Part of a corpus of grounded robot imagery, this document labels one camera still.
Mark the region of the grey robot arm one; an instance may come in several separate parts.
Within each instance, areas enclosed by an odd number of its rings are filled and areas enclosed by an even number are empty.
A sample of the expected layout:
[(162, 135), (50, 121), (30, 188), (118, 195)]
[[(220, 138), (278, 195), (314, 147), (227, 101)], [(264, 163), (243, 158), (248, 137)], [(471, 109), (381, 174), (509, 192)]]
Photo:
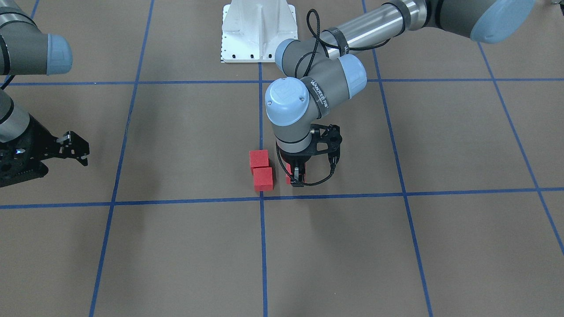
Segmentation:
[(359, 52), (425, 27), (495, 44), (511, 36), (533, 7), (533, 0), (388, 0), (339, 26), (310, 27), (309, 40), (284, 40), (276, 48), (275, 62), (285, 76), (268, 86), (264, 102), (288, 183), (321, 184), (306, 182), (306, 163), (323, 154), (330, 164), (329, 176), (334, 174), (340, 160), (340, 127), (314, 121), (367, 85), (365, 67), (356, 56)]

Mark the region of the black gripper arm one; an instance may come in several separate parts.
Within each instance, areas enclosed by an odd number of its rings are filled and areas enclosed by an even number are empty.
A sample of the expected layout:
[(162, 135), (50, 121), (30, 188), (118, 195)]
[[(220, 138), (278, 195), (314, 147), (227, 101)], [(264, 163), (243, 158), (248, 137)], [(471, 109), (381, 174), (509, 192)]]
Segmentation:
[(306, 179), (306, 162), (308, 162), (312, 155), (304, 153), (290, 153), (278, 147), (278, 153), (282, 161), (291, 166), (291, 185), (293, 187), (305, 187)]

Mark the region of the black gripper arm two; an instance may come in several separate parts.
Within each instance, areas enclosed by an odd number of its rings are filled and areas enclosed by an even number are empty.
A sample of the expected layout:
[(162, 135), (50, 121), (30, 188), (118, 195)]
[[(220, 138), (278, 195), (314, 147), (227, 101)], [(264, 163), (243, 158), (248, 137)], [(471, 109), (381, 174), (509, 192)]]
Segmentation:
[(1, 143), (0, 186), (43, 178), (48, 167), (41, 162), (50, 158), (75, 159), (82, 166), (88, 166), (90, 144), (73, 131), (57, 138), (34, 117), (18, 138)]

